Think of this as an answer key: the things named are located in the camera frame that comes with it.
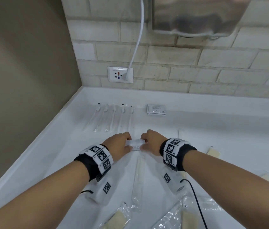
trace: brick wall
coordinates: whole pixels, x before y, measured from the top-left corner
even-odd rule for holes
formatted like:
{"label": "brick wall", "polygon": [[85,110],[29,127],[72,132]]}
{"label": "brick wall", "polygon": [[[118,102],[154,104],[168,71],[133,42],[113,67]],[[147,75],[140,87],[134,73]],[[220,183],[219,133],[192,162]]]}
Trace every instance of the brick wall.
{"label": "brick wall", "polygon": [[107,66],[128,67],[140,1],[62,1],[85,86],[269,98],[269,0],[252,0],[236,31],[214,41],[153,34],[145,25],[133,84],[109,82]]}

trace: hand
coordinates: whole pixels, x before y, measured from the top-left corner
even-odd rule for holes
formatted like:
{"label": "hand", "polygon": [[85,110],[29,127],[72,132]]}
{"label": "hand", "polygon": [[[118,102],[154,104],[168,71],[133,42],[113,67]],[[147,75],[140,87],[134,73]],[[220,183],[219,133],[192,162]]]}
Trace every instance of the hand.
{"label": "hand", "polygon": [[142,145],[140,150],[152,152],[156,156],[160,156],[160,147],[167,140],[166,137],[151,129],[143,133],[141,139],[145,140],[146,144]]}
{"label": "hand", "polygon": [[127,140],[131,140],[129,132],[120,133],[109,137],[102,144],[105,145],[115,162],[132,150],[131,146],[125,146]]}

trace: electrical socket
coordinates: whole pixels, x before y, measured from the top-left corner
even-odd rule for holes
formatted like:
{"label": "electrical socket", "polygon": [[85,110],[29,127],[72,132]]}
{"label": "electrical socket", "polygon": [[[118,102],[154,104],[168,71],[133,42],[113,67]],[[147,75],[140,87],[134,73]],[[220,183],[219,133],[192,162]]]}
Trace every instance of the electrical socket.
{"label": "electrical socket", "polygon": [[108,80],[109,82],[117,83],[130,83],[134,82],[134,69],[131,68],[127,74],[127,80],[124,80],[123,77],[126,76],[128,67],[107,67],[108,70]]}

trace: forearm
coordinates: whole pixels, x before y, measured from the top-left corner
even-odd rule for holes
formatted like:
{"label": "forearm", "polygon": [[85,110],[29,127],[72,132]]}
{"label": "forearm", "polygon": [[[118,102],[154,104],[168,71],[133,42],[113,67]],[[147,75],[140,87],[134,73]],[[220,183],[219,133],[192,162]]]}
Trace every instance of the forearm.
{"label": "forearm", "polygon": [[0,209],[0,228],[56,228],[89,182],[78,161],[43,179]]}
{"label": "forearm", "polygon": [[269,182],[244,169],[191,150],[183,167],[202,188],[247,229],[269,228]]}

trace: wristband with fiducial markers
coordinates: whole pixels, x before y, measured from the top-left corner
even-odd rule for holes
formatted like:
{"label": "wristband with fiducial markers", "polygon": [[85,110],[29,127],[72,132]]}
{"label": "wristband with fiducial markers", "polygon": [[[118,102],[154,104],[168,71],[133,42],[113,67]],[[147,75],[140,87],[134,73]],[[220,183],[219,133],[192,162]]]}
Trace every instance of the wristband with fiducial markers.
{"label": "wristband with fiducial markers", "polygon": [[108,173],[114,163],[108,148],[100,144],[91,145],[84,149],[74,161],[82,162],[89,172],[89,181],[96,179],[97,182]]}
{"label": "wristband with fiducial markers", "polygon": [[184,156],[190,150],[197,150],[188,141],[171,138],[164,141],[160,147],[163,163],[174,171],[185,171],[182,165]]}

